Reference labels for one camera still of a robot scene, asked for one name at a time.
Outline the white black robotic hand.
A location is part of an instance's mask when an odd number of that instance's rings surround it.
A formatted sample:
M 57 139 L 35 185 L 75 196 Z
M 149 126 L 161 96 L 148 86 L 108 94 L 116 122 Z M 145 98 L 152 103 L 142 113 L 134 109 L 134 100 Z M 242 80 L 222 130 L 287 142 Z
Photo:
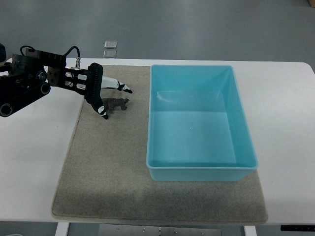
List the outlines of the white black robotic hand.
M 117 79 L 103 76 L 101 83 L 98 82 L 96 85 L 96 94 L 92 96 L 91 106 L 104 119 L 108 119 L 108 114 L 102 98 L 100 97 L 101 89 L 117 89 L 119 91 L 132 93 L 132 90 L 124 83 L 118 81 Z

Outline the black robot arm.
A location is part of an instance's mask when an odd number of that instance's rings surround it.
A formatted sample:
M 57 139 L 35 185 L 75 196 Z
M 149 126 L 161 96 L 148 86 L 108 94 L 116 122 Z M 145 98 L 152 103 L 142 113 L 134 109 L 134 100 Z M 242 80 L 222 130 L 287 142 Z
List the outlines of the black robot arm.
M 12 62 L 0 66 L 0 115 L 8 117 L 46 96 L 51 87 L 74 91 L 104 119 L 108 119 L 100 97 L 103 68 L 92 63 L 87 69 L 66 66 L 66 55 L 53 54 L 23 46 Z

